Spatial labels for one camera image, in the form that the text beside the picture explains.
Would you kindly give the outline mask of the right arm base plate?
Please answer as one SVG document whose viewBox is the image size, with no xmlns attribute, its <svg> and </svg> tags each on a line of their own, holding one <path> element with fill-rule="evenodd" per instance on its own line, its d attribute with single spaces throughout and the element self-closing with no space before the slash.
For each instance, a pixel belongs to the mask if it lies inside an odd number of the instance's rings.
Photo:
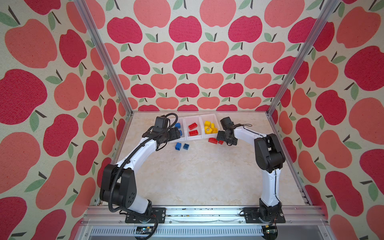
<svg viewBox="0 0 384 240">
<path fill-rule="evenodd" d="M 247 224 L 285 224 L 285 215 L 281 210 L 272 215 L 266 215 L 264 210 L 259 208 L 243 208 L 239 213 L 240 217 L 244 217 Z"/>
</svg>

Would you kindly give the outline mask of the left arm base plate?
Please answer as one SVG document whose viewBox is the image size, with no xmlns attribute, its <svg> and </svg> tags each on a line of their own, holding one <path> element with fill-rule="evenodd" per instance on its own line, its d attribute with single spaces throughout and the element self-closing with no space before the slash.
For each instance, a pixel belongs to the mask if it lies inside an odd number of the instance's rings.
<svg viewBox="0 0 384 240">
<path fill-rule="evenodd" d="M 143 214 L 129 210 L 126 213 L 125 223 L 127 224 L 164 224 L 166 208 L 151 208 L 151 212 Z"/>
</svg>

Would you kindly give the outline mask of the yellow round lego brick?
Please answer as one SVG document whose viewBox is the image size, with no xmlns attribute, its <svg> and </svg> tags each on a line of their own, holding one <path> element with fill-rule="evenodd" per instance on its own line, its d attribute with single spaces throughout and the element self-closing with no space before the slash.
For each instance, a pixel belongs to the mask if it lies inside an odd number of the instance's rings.
<svg viewBox="0 0 384 240">
<path fill-rule="evenodd" d="M 212 134 L 213 130 L 210 127 L 205 126 L 205 134 Z"/>
</svg>

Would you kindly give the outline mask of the yellow six-stud lego brick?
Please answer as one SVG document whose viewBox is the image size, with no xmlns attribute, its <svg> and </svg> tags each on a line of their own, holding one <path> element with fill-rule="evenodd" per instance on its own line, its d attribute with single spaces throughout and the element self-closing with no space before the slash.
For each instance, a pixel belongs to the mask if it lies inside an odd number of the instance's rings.
<svg viewBox="0 0 384 240">
<path fill-rule="evenodd" d="M 211 129 L 212 129 L 212 134 L 218 133 L 218 129 L 216 128 L 214 123 L 211 123 Z"/>
</svg>

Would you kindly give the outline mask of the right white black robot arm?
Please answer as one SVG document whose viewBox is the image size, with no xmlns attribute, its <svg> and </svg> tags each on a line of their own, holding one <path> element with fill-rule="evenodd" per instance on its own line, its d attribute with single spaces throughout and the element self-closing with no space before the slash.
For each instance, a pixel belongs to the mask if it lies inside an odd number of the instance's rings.
<svg viewBox="0 0 384 240">
<path fill-rule="evenodd" d="M 218 141 L 235 146 L 238 140 L 249 143 L 255 150 L 255 159 L 262 170 L 262 196 L 259 203 L 259 219 L 264 223 L 274 221 L 281 212 L 279 180 L 286 157 L 275 134 L 261 134 L 245 127 L 229 128 L 219 131 Z"/>
</svg>

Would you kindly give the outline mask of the red long lego brick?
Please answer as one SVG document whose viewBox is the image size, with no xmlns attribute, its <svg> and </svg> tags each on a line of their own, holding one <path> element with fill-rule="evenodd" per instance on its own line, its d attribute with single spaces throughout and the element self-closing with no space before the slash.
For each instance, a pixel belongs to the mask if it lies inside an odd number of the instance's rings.
<svg viewBox="0 0 384 240">
<path fill-rule="evenodd" d="M 209 143 L 213 143 L 213 144 L 217 145 L 218 140 L 216 138 L 209 138 Z"/>
</svg>

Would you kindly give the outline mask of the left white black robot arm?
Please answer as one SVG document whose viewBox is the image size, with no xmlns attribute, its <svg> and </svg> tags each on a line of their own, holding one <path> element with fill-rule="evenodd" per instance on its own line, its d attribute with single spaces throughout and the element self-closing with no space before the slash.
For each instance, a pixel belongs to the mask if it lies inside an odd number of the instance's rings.
<svg viewBox="0 0 384 240">
<path fill-rule="evenodd" d="M 151 154 L 160 149 L 160 145 L 180 137 L 177 127 L 158 129 L 156 132 L 149 129 L 143 134 L 136 148 L 123 160 L 104 168 L 100 199 L 108 203 L 110 212 L 125 211 L 143 216 L 151 215 L 152 202 L 139 196 L 135 173 Z"/>
</svg>

